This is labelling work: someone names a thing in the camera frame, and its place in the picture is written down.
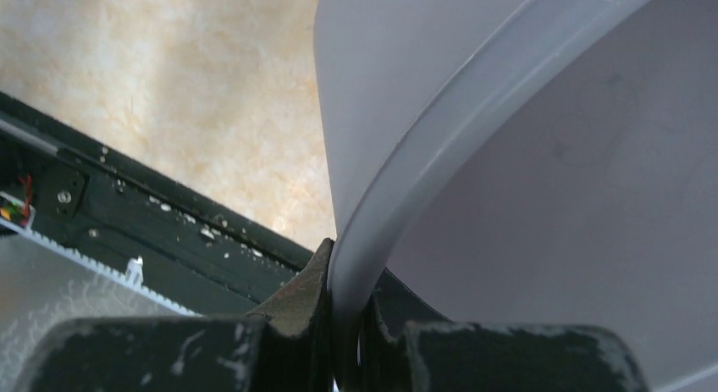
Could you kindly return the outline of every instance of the red wire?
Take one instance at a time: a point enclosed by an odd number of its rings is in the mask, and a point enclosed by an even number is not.
[[[32,176],[29,174],[27,178],[19,178],[19,181],[25,187],[25,205],[23,206],[23,215],[25,217],[30,216],[30,202],[32,200]]]

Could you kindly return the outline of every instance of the white plastic bin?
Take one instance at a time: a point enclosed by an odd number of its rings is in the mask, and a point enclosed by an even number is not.
[[[322,0],[315,44],[340,315],[391,257],[451,318],[718,390],[718,0]]]

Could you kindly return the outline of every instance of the black metal frame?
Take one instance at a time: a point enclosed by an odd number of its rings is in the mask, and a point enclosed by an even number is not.
[[[296,278],[243,317],[61,325],[38,345],[15,388],[328,392],[338,369],[329,348],[332,245],[324,241]],[[342,388],[648,391],[630,352],[609,332],[451,323],[386,271],[364,316],[362,364]]]
[[[2,93],[0,140],[34,177],[33,230],[120,271],[142,256],[147,286],[196,312],[247,312],[312,255]]]

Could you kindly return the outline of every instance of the metal bolt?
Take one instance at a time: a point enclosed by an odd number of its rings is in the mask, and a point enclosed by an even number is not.
[[[65,203],[65,204],[66,204],[66,203],[69,203],[69,202],[71,202],[71,201],[72,201],[72,195],[70,195],[68,191],[63,190],[63,191],[61,191],[61,192],[58,193],[58,202],[61,202],[61,203]]]

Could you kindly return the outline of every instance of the marble floor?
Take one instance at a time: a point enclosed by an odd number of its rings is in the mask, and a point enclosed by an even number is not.
[[[308,247],[318,0],[0,0],[0,91]]]

